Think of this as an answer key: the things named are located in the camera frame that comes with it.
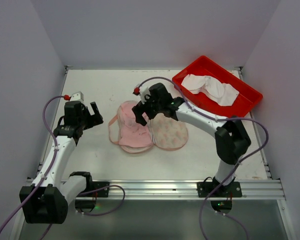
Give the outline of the pink bra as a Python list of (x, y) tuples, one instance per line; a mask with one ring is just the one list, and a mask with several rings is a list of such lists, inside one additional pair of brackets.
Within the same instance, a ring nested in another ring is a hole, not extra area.
[(119, 125), (119, 145), (131, 148), (145, 148), (153, 144), (152, 135), (147, 126), (136, 122), (132, 108), (136, 101), (123, 102), (117, 111)]

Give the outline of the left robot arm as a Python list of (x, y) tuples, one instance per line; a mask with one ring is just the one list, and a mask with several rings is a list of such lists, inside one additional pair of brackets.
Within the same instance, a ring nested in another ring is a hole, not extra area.
[(62, 177), (68, 161), (85, 130), (101, 125), (103, 117), (91, 102), (93, 114), (80, 100), (64, 105), (64, 115), (52, 132), (53, 144), (36, 178), (19, 192), (22, 211), (28, 224), (62, 224), (75, 198), (93, 189), (90, 172), (72, 172), (66, 182)]

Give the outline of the white bra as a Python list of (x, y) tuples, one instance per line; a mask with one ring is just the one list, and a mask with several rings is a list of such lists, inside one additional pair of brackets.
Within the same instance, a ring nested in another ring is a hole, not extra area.
[(188, 74), (182, 80), (181, 86), (192, 94), (205, 94), (210, 100), (222, 107), (232, 106), (240, 94), (231, 84), (222, 83), (209, 75)]

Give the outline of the floral fabric laundry bag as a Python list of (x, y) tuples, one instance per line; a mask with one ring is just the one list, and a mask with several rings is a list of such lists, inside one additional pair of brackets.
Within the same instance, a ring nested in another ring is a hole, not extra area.
[(165, 151), (176, 151), (186, 145), (189, 139), (188, 129), (185, 123), (165, 117), (162, 113), (156, 115), (152, 120), (143, 114), (147, 126), (152, 135), (152, 145), (148, 147), (133, 148), (119, 145), (120, 128), (116, 115), (108, 122), (108, 137), (110, 142), (121, 147), (129, 154), (140, 154), (148, 151), (153, 146)]

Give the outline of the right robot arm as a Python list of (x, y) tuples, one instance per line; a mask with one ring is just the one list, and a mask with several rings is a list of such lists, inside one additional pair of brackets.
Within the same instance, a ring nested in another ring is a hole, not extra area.
[(227, 120), (223, 116), (213, 115), (187, 102), (184, 97), (172, 97), (162, 83), (151, 87), (137, 86), (133, 94), (140, 96), (140, 101), (132, 108), (135, 121), (145, 126), (158, 114), (190, 124), (215, 140), (216, 152), (220, 159), (213, 182), (228, 188), (234, 181), (235, 166), (247, 152), (251, 139), (241, 120)]

